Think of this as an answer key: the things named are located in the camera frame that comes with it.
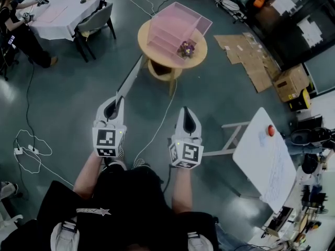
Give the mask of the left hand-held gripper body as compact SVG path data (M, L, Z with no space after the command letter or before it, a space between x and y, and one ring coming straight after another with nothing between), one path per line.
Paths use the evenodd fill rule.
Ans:
M123 118L96 119L92 128L93 147L99 157L119 157L127 127Z

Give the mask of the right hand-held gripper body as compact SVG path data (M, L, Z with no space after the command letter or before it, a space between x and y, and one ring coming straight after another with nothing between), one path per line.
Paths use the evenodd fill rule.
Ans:
M174 167L193 169L201 164L204 147L201 138L171 137L169 152Z

